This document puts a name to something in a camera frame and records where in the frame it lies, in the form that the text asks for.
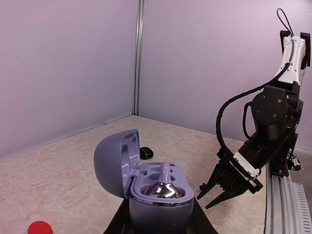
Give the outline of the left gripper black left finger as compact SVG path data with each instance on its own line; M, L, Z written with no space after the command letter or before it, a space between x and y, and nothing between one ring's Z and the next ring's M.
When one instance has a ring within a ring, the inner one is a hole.
M132 234L130 222L129 200L124 199L112 218L104 234Z

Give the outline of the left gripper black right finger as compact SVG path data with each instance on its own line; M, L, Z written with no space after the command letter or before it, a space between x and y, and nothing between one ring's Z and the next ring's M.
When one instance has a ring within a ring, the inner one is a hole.
M194 198L193 211L187 228L187 234L218 234L196 198Z

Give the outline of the front aluminium rail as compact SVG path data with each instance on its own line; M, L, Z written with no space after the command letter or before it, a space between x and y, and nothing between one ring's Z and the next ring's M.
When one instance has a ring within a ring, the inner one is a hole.
M311 234L312 219L302 184L277 176L266 165L265 234Z

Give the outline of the black charging case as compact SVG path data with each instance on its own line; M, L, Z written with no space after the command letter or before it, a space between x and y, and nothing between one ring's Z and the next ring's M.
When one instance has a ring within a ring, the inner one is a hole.
M154 152L148 147L140 148L140 159L149 160L154 156Z

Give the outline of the purple earbud charging case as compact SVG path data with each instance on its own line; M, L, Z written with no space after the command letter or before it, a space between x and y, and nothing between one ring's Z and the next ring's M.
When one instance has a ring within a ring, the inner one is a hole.
M94 152L95 175L104 190L129 200L136 234L183 234L189 225L194 191L180 166L140 163L137 129L104 138Z

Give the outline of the red round charging case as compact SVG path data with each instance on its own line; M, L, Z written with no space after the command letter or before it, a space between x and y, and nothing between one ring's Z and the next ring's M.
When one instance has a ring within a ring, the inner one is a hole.
M27 229L28 234L53 234L52 227L44 221L35 221Z

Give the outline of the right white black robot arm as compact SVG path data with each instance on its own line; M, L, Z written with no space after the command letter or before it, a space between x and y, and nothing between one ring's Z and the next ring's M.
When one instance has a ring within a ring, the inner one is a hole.
M273 79L236 96L240 99L254 94L244 106L251 111L255 132L247 136L244 144L235 152L226 146L221 133L221 119L228 106L224 103L216 118L216 136L220 144L219 162L207 183L202 184L199 197L203 197L218 185L222 193L208 204L211 208L223 201L262 189L258 180L264 166L274 176L288 176L289 171L300 170L293 154L298 138L296 127L300 122L303 101L299 98L305 70L311 63L311 36L290 31L280 32L282 63Z

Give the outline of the right aluminium frame post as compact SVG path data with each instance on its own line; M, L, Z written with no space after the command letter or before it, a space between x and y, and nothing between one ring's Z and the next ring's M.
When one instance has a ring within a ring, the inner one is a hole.
M139 116L140 112L140 78L141 78L141 60L143 43L143 23L144 23L145 0L138 1L136 16L136 35L134 51L134 91L132 114Z

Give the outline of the silver earbud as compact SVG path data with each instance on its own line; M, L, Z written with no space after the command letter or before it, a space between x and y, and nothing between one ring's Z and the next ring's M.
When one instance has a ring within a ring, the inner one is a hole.
M169 162L162 162L156 182L145 188L142 194L148 197L163 199L177 199L182 197L182 191L172 183L170 170Z

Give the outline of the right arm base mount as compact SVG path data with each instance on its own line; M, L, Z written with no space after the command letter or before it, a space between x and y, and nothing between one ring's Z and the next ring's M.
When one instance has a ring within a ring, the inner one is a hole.
M269 171L272 176L288 177L289 171L299 172L302 170L302 164L296 156L290 156L288 159L278 161L271 160Z

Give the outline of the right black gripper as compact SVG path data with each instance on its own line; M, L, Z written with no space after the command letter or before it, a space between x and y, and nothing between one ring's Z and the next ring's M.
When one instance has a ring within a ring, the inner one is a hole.
M215 166L212 175L206 184L200 186L201 192L196 197L201 199L215 185L219 185L223 192L213 199L205 209L209 209L223 201L244 194L246 191L255 194L263 188L263 184L258 179L246 180L243 175L227 160L224 151L220 148L217 156L220 158Z

